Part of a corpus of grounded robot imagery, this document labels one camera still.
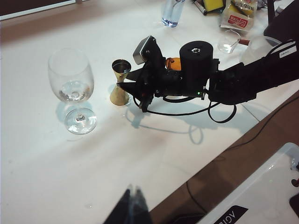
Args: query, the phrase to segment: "plastic bottle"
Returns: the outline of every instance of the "plastic bottle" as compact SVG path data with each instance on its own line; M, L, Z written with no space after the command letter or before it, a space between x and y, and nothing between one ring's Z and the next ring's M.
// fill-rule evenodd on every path
M162 15L162 23L168 27L176 27L183 10L185 0L167 0Z

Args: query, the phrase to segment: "wooden floor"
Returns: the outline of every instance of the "wooden floor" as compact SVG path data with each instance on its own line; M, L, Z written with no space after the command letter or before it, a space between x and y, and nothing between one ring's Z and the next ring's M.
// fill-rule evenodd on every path
M280 107L297 97L299 91ZM280 107L231 147L252 139ZM250 143L228 148L188 181L199 205L191 199L185 183L150 212L154 224L169 224L184 214L209 212L287 142L299 145L299 99L279 110Z

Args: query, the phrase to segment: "glass stem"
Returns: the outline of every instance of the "glass stem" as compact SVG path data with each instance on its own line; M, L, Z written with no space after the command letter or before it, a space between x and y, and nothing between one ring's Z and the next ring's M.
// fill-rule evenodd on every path
M85 117L83 114L80 113L80 107L77 106L76 110L78 111L77 117L76 117L76 121L83 121L85 120Z

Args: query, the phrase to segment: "jigger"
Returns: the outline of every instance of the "jigger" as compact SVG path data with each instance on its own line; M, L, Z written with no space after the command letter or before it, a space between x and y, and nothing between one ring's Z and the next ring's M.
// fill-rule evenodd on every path
M112 69L115 73L118 83L122 83L131 70L131 64L123 59L118 59L112 63ZM129 95L121 87L115 85L110 94L110 101L118 106L126 105L129 102Z

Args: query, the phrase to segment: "food package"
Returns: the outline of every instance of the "food package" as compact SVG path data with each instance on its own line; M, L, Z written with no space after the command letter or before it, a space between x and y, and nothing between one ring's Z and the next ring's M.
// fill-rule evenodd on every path
M250 30L254 24L257 0L226 0L221 27Z

